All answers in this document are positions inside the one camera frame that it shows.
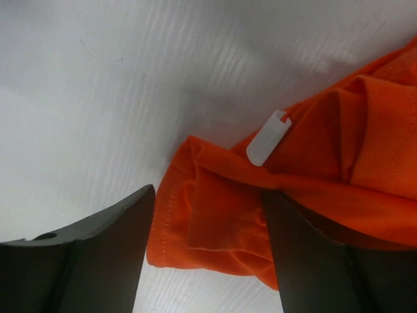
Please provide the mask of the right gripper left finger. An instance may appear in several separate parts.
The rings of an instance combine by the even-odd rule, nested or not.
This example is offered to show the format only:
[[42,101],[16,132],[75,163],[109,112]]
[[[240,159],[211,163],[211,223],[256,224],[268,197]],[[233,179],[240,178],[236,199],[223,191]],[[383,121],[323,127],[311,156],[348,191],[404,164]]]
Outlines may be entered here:
[[66,227],[1,243],[1,311],[133,311],[154,201],[147,185]]

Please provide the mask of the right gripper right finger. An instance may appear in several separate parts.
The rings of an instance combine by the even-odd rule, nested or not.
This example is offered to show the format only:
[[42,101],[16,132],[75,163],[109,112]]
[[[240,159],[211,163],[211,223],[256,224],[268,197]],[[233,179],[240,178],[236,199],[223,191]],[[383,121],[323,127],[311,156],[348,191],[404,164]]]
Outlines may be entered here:
[[262,194],[284,312],[415,312],[416,249]]

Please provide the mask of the orange t shirt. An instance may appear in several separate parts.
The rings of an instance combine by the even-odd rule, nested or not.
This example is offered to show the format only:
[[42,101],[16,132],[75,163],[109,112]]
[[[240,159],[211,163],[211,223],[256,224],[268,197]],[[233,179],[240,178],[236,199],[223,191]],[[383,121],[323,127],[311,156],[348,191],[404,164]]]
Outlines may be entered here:
[[255,276],[278,287],[261,204],[279,190],[354,231],[416,246],[416,42],[286,108],[291,126],[260,167],[246,138],[190,136],[156,193],[147,261]]

